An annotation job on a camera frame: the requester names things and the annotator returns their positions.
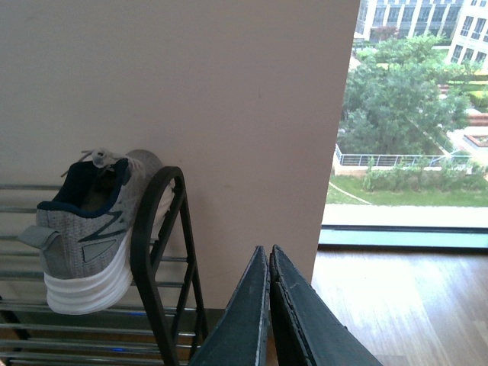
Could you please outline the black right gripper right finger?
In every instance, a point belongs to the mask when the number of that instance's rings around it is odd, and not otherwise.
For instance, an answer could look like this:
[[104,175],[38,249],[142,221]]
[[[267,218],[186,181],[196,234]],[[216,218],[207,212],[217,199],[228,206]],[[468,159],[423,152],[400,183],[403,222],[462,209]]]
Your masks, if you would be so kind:
[[271,322],[280,365],[379,365],[342,325],[284,250],[270,254]]

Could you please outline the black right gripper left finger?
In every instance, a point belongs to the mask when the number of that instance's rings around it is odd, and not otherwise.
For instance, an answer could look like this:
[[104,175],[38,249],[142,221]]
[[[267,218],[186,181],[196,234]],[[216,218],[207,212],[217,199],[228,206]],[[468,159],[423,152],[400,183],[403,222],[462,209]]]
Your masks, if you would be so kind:
[[264,365],[269,326],[269,269],[263,247],[252,254],[223,316],[190,365]]

